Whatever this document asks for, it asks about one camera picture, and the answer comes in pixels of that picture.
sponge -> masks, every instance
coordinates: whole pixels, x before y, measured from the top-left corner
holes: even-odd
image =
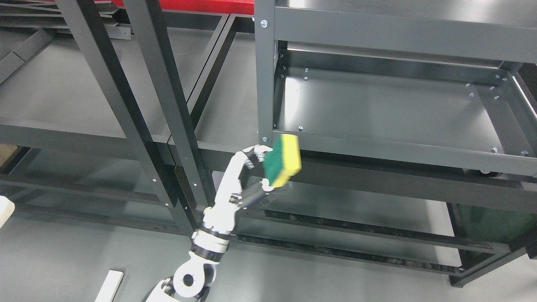
[[[302,169],[298,136],[280,135],[274,142],[272,151],[265,154],[263,167],[270,186],[278,188],[285,185],[291,176]]]

robotic hand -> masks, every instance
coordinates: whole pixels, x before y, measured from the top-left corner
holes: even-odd
[[[203,302],[209,294],[209,289],[216,278],[216,265],[220,263],[223,254],[228,250],[231,232],[235,228],[235,213],[241,209],[263,199],[274,191],[273,186],[282,186],[291,175],[300,170],[300,153],[297,138],[294,135],[284,134],[287,137],[280,139],[292,145],[292,169],[280,173],[283,177],[270,182],[263,178],[261,182],[243,189],[241,176],[249,169],[263,163],[265,155],[273,151],[272,148],[256,145],[237,152],[229,162],[222,182],[215,197],[214,207],[204,210],[202,225],[192,234],[192,247],[188,254],[190,260],[181,265],[173,277],[160,281],[144,301],[146,302],[177,302],[173,296],[197,299]]]

